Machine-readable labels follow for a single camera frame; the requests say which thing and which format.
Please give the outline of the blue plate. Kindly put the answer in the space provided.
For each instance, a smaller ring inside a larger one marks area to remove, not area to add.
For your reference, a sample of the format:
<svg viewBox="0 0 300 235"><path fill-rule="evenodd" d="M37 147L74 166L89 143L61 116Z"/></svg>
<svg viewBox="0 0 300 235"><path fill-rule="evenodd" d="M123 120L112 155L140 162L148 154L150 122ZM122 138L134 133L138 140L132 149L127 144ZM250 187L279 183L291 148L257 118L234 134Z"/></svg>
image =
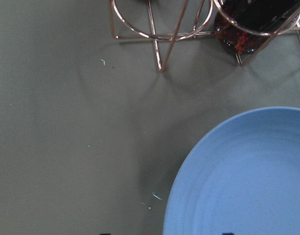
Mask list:
<svg viewBox="0 0 300 235"><path fill-rule="evenodd" d="M300 235L300 109L236 115L207 133L180 167L165 235Z"/></svg>

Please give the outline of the tea bottle near front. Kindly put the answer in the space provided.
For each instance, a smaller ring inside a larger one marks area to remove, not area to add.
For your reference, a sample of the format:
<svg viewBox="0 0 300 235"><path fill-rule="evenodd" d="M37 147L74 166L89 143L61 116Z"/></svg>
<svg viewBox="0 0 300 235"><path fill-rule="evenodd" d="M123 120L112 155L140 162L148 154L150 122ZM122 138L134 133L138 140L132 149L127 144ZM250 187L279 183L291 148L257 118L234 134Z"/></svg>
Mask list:
<svg viewBox="0 0 300 235"><path fill-rule="evenodd" d="M222 9L241 26L257 32L276 31L300 7L300 0L226 0ZM217 13L215 36L221 45L233 53L255 52L268 37L256 36L238 29Z"/></svg>

